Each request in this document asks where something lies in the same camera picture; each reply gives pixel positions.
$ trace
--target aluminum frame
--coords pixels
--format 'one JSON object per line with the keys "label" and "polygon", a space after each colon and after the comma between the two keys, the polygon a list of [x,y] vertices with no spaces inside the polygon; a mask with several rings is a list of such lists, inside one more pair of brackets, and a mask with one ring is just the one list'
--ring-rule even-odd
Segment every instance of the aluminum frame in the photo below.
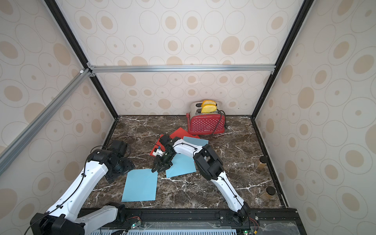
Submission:
{"label": "aluminum frame", "polygon": [[73,94],[78,86],[90,74],[87,68],[78,74],[55,99],[8,145],[0,156],[0,175],[6,171],[16,157],[25,149],[38,132],[47,124],[53,115],[63,106],[65,101]]}
{"label": "aluminum frame", "polygon": [[94,73],[274,71],[274,64],[91,66]]}

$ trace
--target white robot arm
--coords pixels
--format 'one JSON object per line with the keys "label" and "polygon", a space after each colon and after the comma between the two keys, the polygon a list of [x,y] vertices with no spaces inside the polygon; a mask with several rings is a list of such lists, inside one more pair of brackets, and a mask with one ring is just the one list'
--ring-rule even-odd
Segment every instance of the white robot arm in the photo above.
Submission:
{"label": "white robot arm", "polygon": [[88,235],[107,223],[122,224],[125,206],[110,203],[84,217],[77,218],[85,200],[99,180],[105,176],[112,183],[120,175],[134,169],[134,164],[124,158],[126,144],[114,140],[106,149],[91,153],[79,176],[46,213],[36,213],[30,221],[34,235]]}
{"label": "white robot arm", "polygon": [[167,135],[163,135],[159,141],[164,146],[165,151],[159,148],[154,149],[153,155],[155,156],[155,160],[152,172],[161,172],[169,169],[172,166],[171,160],[177,153],[193,156],[201,175],[217,186],[230,210],[236,212],[233,219],[238,224],[242,224],[248,220],[248,213],[250,211],[248,204],[231,185],[224,171],[221,159],[219,159],[210,145],[197,146],[179,137],[171,139]]}
{"label": "white robot arm", "polygon": [[[152,172],[169,169],[176,153],[193,156],[201,175],[212,181],[224,196],[229,208],[234,211],[234,221],[242,225],[248,220],[250,208],[238,195],[223,169],[223,163],[210,145],[196,146],[179,137],[171,139],[164,135],[160,143],[165,147],[155,149]],[[59,200],[46,213],[37,213],[31,219],[34,235],[88,235],[107,223],[123,224],[126,219],[125,206],[110,203],[84,217],[77,218],[79,211],[99,180],[105,176],[112,183],[118,176],[134,169],[134,164],[124,158],[126,144],[114,140],[107,150],[95,150],[87,158],[80,175],[74,180]]]}

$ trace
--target wire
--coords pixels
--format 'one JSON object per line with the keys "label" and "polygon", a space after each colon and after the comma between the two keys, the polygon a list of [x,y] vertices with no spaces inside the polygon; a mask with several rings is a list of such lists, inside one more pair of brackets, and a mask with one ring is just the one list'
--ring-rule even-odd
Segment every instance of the wire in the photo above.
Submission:
{"label": "wire", "polygon": [[122,235],[125,230],[117,230],[111,233],[111,235]]}
{"label": "wire", "polygon": [[[119,138],[119,137],[123,137],[123,136],[130,137],[130,138],[133,140],[133,143],[134,143],[134,149],[136,149],[136,141],[135,141],[135,139],[134,139],[132,136],[130,136],[130,135],[119,135],[119,136],[115,137],[114,139],[117,139],[117,138]],[[129,145],[129,148],[130,148],[130,150],[129,150],[129,153],[128,153],[128,155],[126,156],[126,158],[129,157],[129,156],[132,154],[132,151],[133,151],[133,149],[131,148],[131,145]]]}
{"label": "wire", "polygon": [[165,134],[165,135],[167,135],[170,139],[172,139],[171,136],[170,136],[169,134],[167,134],[167,133],[160,133],[160,134],[159,134],[159,137],[161,137],[161,134]]}
{"label": "wire", "polygon": [[217,125],[215,126],[215,128],[214,128],[214,130],[213,130],[213,132],[210,134],[210,136],[212,136],[212,135],[214,135],[214,132],[217,130],[217,128],[218,128],[218,125],[219,125],[219,123],[221,122],[221,120],[222,120],[222,113],[221,112],[219,112],[219,114],[221,115],[221,117],[219,117],[219,120],[218,120],[218,123],[217,123]]}
{"label": "wire", "polygon": [[43,216],[43,217],[41,217],[40,219],[38,219],[37,221],[35,221],[33,224],[31,224],[27,229],[26,229],[26,232],[24,233],[24,235],[26,235],[26,233],[28,232],[28,230],[31,228],[31,226],[33,226],[36,222],[38,222],[39,220],[41,220],[41,219],[43,219],[44,217],[46,217],[46,216],[48,216],[49,214],[51,214],[52,212],[54,212],[54,211],[56,211],[57,209],[61,209],[61,208],[63,208],[62,206],[63,206],[63,204],[66,202],[66,201],[68,201],[69,200],[69,198],[71,198],[71,196],[73,196],[73,194],[78,190],[78,188],[81,186],[81,183],[82,183],[82,181],[83,181],[83,179],[86,177],[86,175],[85,175],[85,170],[86,170],[86,161],[88,160],[88,157],[89,157],[90,155],[88,155],[87,157],[86,157],[86,160],[85,160],[85,165],[83,166],[83,173],[81,174],[82,175],[82,179],[81,179],[81,181],[80,181],[80,183],[78,184],[78,186],[77,186],[77,188],[75,189],[75,191],[63,202],[63,203],[61,203],[60,205],[57,205],[56,206],[56,209],[54,209],[53,211],[51,211],[51,212],[49,212],[47,215],[45,215],[45,216]]}
{"label": "wire", "polygon": [[48,216],[49,214],[51,214],[52,212],[54,212],[55,210],[49,212],[47,215],[43,216],[42,218],[38,219],[37,221],[35,221],[32,225],[30,225],[27,229],[26,229],[26,232],[24,233],[24,235],[26,235],[26,233],[28,232],[28,230],[31,228],[31,226],[33,226],[36,222],[38,222],[39,220],[43,219],[44,217]]}
{"label": "wire", "polygon": [[104,145],[98,145],[98,146],[95,146],[94,148],[91,149],[90,154],[92,153],[92,151],[93,151],[96,147],[101,147],[101,146],[107,148],[107,146],[104,146]]}
{"label": "wire", "polygon": [[258,223],[257,223],[257,221],[256,220],[254,220],[254,219],[252,219],[252,218],[250,218],[250,217],[248,217],[250,220],[252,220],[252,222],[254,222],[253,224],[257,224],[257,229],[256,229],[256,231],[258,231],[258,229],[259,229],[259,225],[258,225]]}
{"label": "wire", "polygon": [[223,113],[223,116],[224,116],[224,127],[225,127],[225,129],[227,129],[228,125],[226,123],[226,113],[223,110],[219,110],[219,111]]}
{"label": "wire", "polygon": [[251,220],[248,220],[248,227],[249,227],[248,231],[250,231],[251,230]]}
{"label": "wire", "polygon": [[230,188],[229,184],[224,180],[224,178],[222,176],[218,176],[218,177],[221,177],[222,180],[227,184],[227,187],[229,187],[230,191],[232,192],[232,194],[234,195],[234,198],[236,199],[236,201],[238,201],[238,203],[243,207],[243,205],[239,202],[238,200],[238,197],[235,195],[235,193],[232,191],[232,189]]}
{"label": "wire", "polygon": [[188,145],[188,146],[190,146],[190,147],[192,147],[195,151],[193,152],[193,156],[194,156],[194,153],[198,150],[196,147],[194,147],[194,146],[192,146],[192,145],[189,145],[189,144],[186,144],[186,143],[180,143],[180,144],[185,144],[185,145]]}
{"label": "wire", "polygon": [[130,218],[126,219],[126,220],[129,220],[129,219],[138,219],[139,221],[142,222],[142,220],[141,220],[141,218],[139,216],[133,216],[133,217],[130,217]]}

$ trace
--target brown marble surface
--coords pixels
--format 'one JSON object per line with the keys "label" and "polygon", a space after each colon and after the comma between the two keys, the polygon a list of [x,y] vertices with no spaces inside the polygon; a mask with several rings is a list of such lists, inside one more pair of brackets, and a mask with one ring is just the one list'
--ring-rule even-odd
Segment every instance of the brown marble surface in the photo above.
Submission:
{"label": "brown marble surface", "polygon": [[[152,168],[153,157],[149,156],[159,133],[171,134],[179,127],[187,130],[185,116],[121,116],[112,138],[127,134],[132,139],[131,160],[136,169]],[[279,208],[275,195],[270,201],[258,198],[267,186],[274,186],[267,167],[261,173],[253,169],[254,161],[262,155],[255,130],[247,117],[227,117],[229,128],[223,134],[208,138],[209,144],[223,161],[226,174],[238,194],[251,208]],[[83,208],[102,207],[108,202],[121,202],[126,175],[108,184],[103,177],[89,195]],[[228,208],[216,186],[204,179],[198,171],[182,176],[166,178],[159,173],[155,201],[124,202],[128,208]]]}

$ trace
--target blue paper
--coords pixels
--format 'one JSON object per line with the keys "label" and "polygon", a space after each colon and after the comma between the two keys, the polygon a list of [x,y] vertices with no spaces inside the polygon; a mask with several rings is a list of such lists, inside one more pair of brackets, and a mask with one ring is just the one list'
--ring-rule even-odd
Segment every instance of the blue paper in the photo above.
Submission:
{"label": "blue paper", "polygon": [[197,139],[197,138],[188,137],[188,136],[184,136],[183,140],[187,141],[188,143],[199,145],[199,146],[204,146],[205,144],[209,143],[207,139]]}
{"label": "blue paper", "polygon": [[151,169],[131,170],[127,174],[122,202],[155,201],[158,172]]}
{"label": "blue paper", "polygon": [[181,176],[182,174],[189,174],[196,172],[194,160],[192,156],[177,153],[172,159],[172,166],[166,170],[166,177]]}
{"label": "blue paper", "polygon": [[[206,139],[192,138],[184,136],[183,140],[194,145],[204,146],[209,141]],[[172,159],[172,166],[166,170],[166,177],[171,178],[174,176],[181,176],[183,174],[189,174],[196,172],[193,156],[186,156],[184,154],[177,153]]]}

